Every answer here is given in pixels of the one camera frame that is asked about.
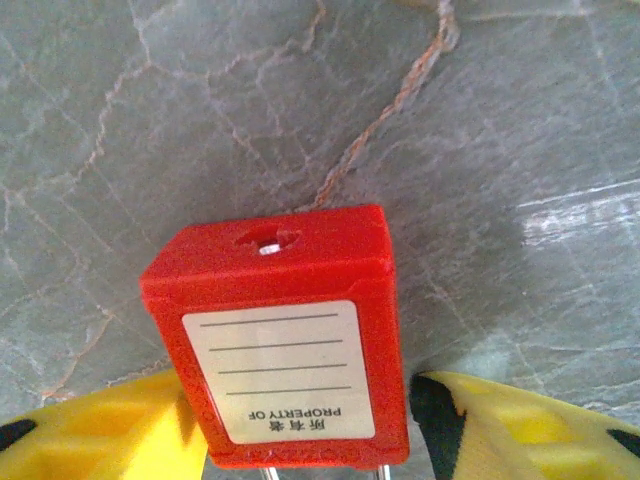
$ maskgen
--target padlock label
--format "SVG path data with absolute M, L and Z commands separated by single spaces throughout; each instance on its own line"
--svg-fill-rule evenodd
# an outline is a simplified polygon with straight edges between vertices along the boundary
M 192 313 L 182 321 L 232 442 L 374 436 L 353 302 Z

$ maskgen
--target stone floor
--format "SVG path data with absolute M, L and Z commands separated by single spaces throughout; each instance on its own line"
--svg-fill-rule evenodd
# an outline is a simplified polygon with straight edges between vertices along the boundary
M 407 374 L 640 424 L 640 6 L 455 14 L 445 53 L 390 0 L 2 2 L 0 420 L 169 366 L 137 277 L 185 225 L 378 202 Z

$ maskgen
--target red padlock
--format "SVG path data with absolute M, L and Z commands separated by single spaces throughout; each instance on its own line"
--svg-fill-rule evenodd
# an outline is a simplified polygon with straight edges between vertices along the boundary
M 380 207 L 188 227 L 140 286 L 216 465 L 375 469 L 407 458 Z

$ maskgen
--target blank writing line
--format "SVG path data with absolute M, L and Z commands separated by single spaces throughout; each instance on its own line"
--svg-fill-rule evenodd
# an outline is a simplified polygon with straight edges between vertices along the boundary
M 327 343 L 342 343 L 342 340 L 320 340 L 317 342 L 275 343 L 272 345 L 247 345 L 246 347 L 210 348 L 209 351 L 210 352 L 227 352 L 230 350 L 256 350 L 258 348 L 300 347 L 303 345 L 323 345 Z
M 269 323 L 269 322 L 285 322 L 287 320 L 309 320 L 311 318 L 329 318 L 337 317 L 337 313 L 327 313 L 325 315 L 307 315 L 306 317 L 282 317 L 282 318 L 265 318 L 263 320 L 241 320 L 239 322 L 224 323 L 203 323 L 201 327 L 224 327 L 228 325 L 247 325 L 249 323 Z
M 260 372 L 284 372 L 286 370 L 312 370 L 316 368 L 338 368 L 346 367 L 346 363 L 336 363 L 331 365 L 306 365 L 300 367 L 280 367 L 280 368 L 256 368 L 254 370 L 224 370 L 218 372 L 219 375 L 230 375 L 234 373 L 260 373 Z
M 227 395 L 270 395 L 272 393 L 319 392 L 322 390 L 349 390 L 351 387 L 296 388 L 292 390 L 264 390 L 257 392 L 229 392 Z

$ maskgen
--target gray marble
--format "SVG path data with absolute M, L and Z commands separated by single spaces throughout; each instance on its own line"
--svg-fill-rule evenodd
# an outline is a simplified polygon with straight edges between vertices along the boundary
M 2 2 L 0 420 L 169 366 L 137 277 L 182 227 L 378 202 L 407 377 L 640 424 L 640 6 L 455 7 L 455 50 L 381 117 L 429 8 Z M 432 478 L 410 433 L 394 476 Z

